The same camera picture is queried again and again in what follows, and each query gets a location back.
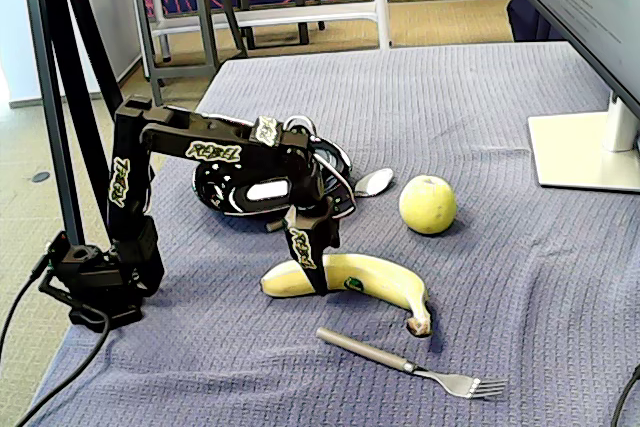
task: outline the robotic arm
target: robotic arm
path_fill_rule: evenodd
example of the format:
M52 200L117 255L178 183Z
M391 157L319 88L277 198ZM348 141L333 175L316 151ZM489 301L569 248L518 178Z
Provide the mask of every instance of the robotic arm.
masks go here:
M289 211L286 238L296 260L318 294L327 292L322 254L339 247L338 219L355 209L346 180L314 150L318 142L305 128L288 128L270 117L255 125L222 116L206 116L151 101L127 99L116 112L107 230L111 248L74 246L64 233L49 247L49 269L40 290L71 306L73 323L101 331L104 321L83 309L105 312L114 327L142 317L142 298L153 295L164 275L153 219L145 215L151 195L151 152L207 163L212 169L234 166L228 185L216 189L214 205L231 202L234 186L265 169L278 171L287 183ZM342 184L331 195L322 169ZM56 278L66 290L54 287Z

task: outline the yellow apple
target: yellow apple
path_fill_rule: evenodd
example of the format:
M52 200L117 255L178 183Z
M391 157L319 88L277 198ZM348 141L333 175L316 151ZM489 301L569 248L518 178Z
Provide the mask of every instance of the yellow apple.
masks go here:
M440 177L414 177L400 194L402 220L421 234L439 234L447 230L456 210L453 189Z

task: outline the gray stool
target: gray stool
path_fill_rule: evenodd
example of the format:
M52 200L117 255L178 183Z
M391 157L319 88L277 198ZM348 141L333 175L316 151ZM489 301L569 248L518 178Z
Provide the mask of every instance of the gray stool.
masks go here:
M195 77L209 76L213 78L220 68L220 60L216 50L216 40L213 32L213 22L211 20L211 7L209 0L196 0L198 2L198 16L200 17L200 32L202 32L202 45L204 46L205 63L198 65L185 66L168 66L159 67L155 64L153 52L153 40L151 38L151 28L147 19L144 0L137 1L137 10L140 17L140 26L142 28L142 38L144 40L144 55L149 66L149 77L151 80L151 90L153 91L153 99L156 105L162 105L162 94L160 92L160 81L172 77ZM240 50L241 55L246 56L247 51L242 42L242 35L238 28L238 22L233 13L231 0L222 0L224 12L229 21L229 27L233 34L236 47Z

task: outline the fork handle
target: fork handle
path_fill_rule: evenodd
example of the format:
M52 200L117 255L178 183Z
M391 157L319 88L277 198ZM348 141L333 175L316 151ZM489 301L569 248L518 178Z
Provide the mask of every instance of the fork handle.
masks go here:
M403 359L399 355L385 352L384 350L377 349L376 347L359 342L332 330L325 329L324 327L320 327L316 331L316 336L325 342L337 345L338 347L342 347L354 354L361 355L367 359L374 360L393 369L411 373L416 368L413 363L409 362L407 359Z

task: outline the monitor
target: monitor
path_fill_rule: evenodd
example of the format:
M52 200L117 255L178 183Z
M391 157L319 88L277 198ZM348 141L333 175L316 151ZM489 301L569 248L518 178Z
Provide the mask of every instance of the monitor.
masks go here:
M529 1L612 89L607 112L529 118L540 184L640 192L640 0Z

